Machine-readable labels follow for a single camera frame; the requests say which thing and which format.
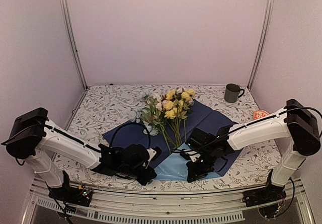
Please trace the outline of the blue hydrangea stem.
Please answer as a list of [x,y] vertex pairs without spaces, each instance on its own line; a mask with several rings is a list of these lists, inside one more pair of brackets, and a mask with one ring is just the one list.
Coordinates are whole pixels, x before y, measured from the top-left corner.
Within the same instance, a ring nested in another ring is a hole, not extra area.
[[142,123],[146,130],[145,134],[157,136],[161,134],[166,142],[167,148],[171,150],[171,143],[174,143],[166,131],[167,121],[164,117],[166,110],[163,107],[163,98],[160,94],[142,91],[138,94],[139,101],[144,104],[132,109],[128,114],[131,122]]

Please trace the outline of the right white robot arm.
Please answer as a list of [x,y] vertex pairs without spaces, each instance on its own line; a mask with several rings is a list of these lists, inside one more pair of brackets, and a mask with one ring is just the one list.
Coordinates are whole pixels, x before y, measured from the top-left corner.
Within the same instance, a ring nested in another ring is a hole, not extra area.
[[217,135],[194,128],[187,145],[198,157],[192,157],[186,164],[187,182],[207,176],[217,159],[226,154],[260,142],[290,138],[292,142],[281,162],[270,172],[266,187],[260,191],[263,201],[272,201],[306,158],[316,154],[321,148],[321,133],[311,111],[312,108],[290,99],[284,108],[273,114],[246,124],[221,127]]

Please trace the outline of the white pink flower stem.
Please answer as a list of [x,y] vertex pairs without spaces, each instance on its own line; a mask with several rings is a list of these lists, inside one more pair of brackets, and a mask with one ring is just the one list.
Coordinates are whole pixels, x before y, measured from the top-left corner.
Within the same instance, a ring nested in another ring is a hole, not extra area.
[[180,125],[186,112],[183,110],[184,102],[177,99],[175,90],[161,96],[152,94],[148,96],[147,107],[142,113],[142,120],[152,135],[160,133],[169,149],[178,148],[182,144]]

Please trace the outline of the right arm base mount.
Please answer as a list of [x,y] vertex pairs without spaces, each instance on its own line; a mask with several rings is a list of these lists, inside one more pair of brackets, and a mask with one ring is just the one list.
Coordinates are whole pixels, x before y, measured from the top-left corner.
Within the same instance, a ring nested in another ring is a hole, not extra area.
[[242,201],[246,207],[252,207],[273,202],[271,205],[259,207],[259,214],[266,219],[274,219],[279,214],[286,197],[283,187],[266,186],[259,189],[248,190],[243,192]]

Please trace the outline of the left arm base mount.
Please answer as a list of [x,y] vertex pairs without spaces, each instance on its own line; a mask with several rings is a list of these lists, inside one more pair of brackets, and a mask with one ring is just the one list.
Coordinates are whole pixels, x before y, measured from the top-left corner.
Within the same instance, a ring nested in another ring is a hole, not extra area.
[[48,186],[48,190],[50,198],[85,207],[89,207],[93,196],[92,189],[88,189],[85,186],[80,188],[70,186],[51,188]]

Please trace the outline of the blue wrapping paper sheet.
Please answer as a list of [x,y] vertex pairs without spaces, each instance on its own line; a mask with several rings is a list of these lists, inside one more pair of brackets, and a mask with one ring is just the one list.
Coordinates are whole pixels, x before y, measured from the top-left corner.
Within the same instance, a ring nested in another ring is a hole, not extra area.
[[[192,113],[188,115],[186,126],[180,126],[180,134],[183,141],[179,149],[195,149],[200,147],[205,140],[211,140],[218,133],[221,127],[234,124],[228,117],[218,111],[212,110],[210,107],[195,101],[191,107]],[[137,124],[122,127],[113,138],[113,134],[118,129],[114,129],[103,134],[103,138],[107,142],[112,142],[112,146],[127,147],[131,144],[141,144],[144,147],[148,145],[148,136],[143,133],[144,128]],[[150,163],[154,168],[159,181],[186,181],[188,177],[188,162],[179,154],[171,154],[162,134],[151,137],[151,146],[158,146],[162,150],[162,154],[156,161]],[[205,179],[213,179],[224,176],[234,161],[237,159],[241,151],[226,154],[216,160],[212,172],[208,173]]]

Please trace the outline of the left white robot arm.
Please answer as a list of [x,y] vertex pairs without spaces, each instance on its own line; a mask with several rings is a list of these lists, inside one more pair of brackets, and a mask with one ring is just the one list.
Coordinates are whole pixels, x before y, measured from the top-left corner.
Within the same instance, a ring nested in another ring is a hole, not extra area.
[[74,160],[95,173],[128,175],[143,186],[156,177],[149,164],[161,155],[159,147],[131,144],[123,148],[90,143],[57,126],[47,114],[46,109],[39,107],[17,117],[10,137],[2,145],[12,157],[28,163],[64,201],[73,199],[74,188],[66,183],[68,176],[52,162],[46,150]]

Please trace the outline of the yellow flower stem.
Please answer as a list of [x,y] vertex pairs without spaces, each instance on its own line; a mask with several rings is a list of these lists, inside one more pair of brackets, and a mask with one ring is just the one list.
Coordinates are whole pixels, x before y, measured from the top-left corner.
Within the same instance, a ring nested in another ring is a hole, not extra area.
[[174,134],[175,148],[182,145],[187,138],[186,122],[188,114],[192,113],[191,107],[194,105],[195,90],[183,88],[172,89],[163,96],[164,119]]

